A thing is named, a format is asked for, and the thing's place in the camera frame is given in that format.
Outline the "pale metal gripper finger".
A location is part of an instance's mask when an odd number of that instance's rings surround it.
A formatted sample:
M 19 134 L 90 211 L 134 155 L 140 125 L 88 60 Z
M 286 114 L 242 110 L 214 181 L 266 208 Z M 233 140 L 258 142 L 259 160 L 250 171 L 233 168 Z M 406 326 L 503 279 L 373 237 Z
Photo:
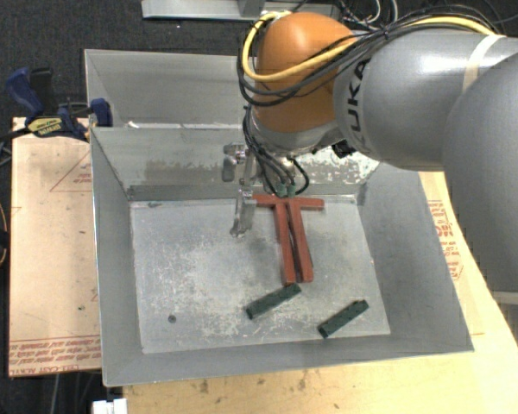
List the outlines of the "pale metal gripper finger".
M 250 230 L 253 225 L 253 219 L 256 211 L 257 201 L 254 199 L 253 193 L 247 191 L 243 194 L 243 232 Z
M 243 220 L 243 212 L 244 212 L 244 197 L 243 192 L 239 191 L 237 194 L 236 201 L 236 209 L 234 214 L 234 221 L 230 230 L 230 234 L 233 237 L 239 237 L 243 235 L 246 231 L 244 220 Z

